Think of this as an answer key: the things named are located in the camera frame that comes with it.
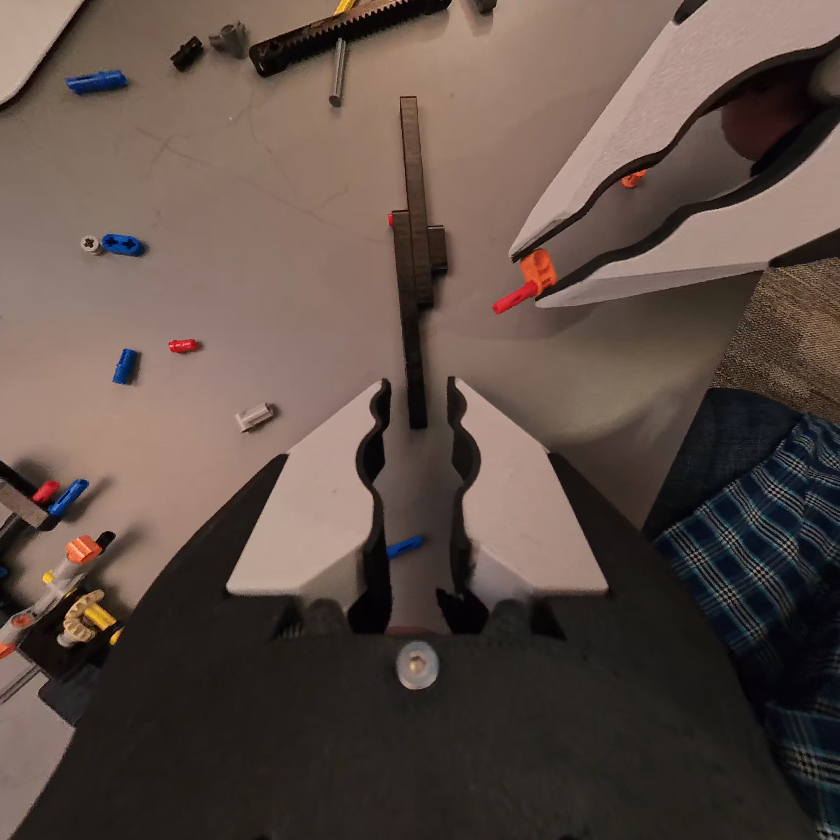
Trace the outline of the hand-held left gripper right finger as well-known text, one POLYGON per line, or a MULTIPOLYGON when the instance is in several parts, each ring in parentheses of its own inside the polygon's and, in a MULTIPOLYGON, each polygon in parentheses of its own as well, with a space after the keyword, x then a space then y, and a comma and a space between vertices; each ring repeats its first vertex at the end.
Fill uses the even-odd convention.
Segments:
POLYGON ((463 379, 447 381, 451 463, 460 480, 449 541, 452 591, 437 589, 454 635, 480 634, 503 602, 604 597, 609 585, 550 451, 463 379))

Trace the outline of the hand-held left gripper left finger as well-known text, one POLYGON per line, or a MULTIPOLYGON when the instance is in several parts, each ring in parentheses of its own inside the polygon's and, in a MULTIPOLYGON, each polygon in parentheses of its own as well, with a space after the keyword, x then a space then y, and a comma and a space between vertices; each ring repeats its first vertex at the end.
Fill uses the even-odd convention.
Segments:
POLYGON ((295 444, 226 583, 228 594, 333 600, 359 634, 392 616, 382 497, 392 385, 374 382, 295 444))

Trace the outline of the red lego axle pin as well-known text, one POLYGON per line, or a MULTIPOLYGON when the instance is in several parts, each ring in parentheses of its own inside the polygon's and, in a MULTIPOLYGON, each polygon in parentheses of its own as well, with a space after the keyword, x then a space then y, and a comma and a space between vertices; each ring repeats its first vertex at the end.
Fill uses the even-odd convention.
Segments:
POLYGON ((507 294, 492 304, 492 310, 496 314, 507 312, 523 302, 535 298, 540 293, 539 284, 533 280, 526 281, 519 289, 507 294))

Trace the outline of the multicoloured lego technic assembly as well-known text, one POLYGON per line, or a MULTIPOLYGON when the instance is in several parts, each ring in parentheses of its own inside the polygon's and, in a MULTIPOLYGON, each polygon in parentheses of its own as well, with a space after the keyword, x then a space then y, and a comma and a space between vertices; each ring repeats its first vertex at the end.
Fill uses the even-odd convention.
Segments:
POLYGON ((66 686, 90 668, 99 668, 119 641, 124 622, 101 602, 104 592, 91 588, 88 577, 116 534, 77 537, 66 545, 58 563, 43 575, 44 590, 30 605, 8 590, 13 550, 41 533, 53 531, 89 488, 77 479, 67 488, 48 480, 41 486, 6 463, 1 464, 2 520, 2 658, 20 655, 29 665, 2 688, 6 704, 35 677, 53 687, 66 686))

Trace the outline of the person in plaid shirt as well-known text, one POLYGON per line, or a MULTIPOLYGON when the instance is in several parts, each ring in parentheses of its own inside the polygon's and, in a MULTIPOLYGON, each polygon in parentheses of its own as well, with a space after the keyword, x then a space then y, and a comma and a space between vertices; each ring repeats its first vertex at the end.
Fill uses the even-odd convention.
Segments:
POLYGON ((767 396, 714 387, 704 395, 643 535, 655 541, 770 457, 803 414, 767 396))

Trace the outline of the grey lego connector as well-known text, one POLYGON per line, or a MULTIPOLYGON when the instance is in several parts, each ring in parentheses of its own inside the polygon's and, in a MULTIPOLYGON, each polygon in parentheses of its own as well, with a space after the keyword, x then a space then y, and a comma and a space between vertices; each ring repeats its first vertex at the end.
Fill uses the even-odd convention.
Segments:
POLYGON ((208 41, 217 52, 237 60, 246 58, 249 50, 248 30, 241 21, 224 25, 218 32, 210 35, 208 41))

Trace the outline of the black lego beam assembly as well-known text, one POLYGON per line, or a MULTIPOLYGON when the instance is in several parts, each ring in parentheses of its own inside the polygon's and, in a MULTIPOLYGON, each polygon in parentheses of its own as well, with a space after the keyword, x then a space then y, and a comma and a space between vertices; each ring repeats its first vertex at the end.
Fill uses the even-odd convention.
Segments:
POLYGON ((434 283, 448 271, 445 227, 427 215, 421 132, 415 97, 400 99, 407 207, 392 211, 389 226, 402 328, 409 427, 427 427, 421 315, 434 306, 434 283))

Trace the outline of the black toothed lego rack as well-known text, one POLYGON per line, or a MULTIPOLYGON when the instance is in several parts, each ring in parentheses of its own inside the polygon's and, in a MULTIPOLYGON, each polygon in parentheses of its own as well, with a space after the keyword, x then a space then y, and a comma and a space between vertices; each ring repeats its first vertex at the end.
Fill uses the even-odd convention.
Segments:
POLYGON ((415 18, 445 11, 450 1, 376 1, 322 18, 253 44, 248 57, 261 77, 272 77, 303 60, 329 53, 340 40, 377 34, 415 18))

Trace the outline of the long blue lego pin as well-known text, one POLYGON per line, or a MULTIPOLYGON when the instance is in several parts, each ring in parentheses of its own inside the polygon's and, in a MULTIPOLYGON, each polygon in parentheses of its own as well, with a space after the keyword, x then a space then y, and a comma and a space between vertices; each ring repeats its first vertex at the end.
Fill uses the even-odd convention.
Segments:
POLYGON ((120 70, 99 70, 96 72, 66 77, 67 88, 78 96, 116 91, 126 88, 129 79, 120 70))

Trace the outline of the white rounded base plate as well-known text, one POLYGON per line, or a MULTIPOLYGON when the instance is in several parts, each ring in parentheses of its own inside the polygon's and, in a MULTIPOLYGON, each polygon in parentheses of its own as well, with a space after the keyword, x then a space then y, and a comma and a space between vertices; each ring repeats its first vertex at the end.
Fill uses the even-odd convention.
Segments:
POLYGON ((1 2, 2 106, 23 90, 83 4, 83 1, 1 2))

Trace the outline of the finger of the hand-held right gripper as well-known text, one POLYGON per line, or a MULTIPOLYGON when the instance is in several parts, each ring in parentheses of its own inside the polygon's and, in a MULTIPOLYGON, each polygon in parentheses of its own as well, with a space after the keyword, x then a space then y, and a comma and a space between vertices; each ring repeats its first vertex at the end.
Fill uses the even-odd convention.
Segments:
POLYGON ((738 189, 675 210, 636 243, 594 256, 537 296, 572 308, 738 277, 834 256, 816 245, 838 231, 838 106, 738 189))
POLYGON ((833 42, 838 6, 682 3, 531 210, 511 260, 574 224, 611 184, 661 160, 690 122, 740 79, 833 42))

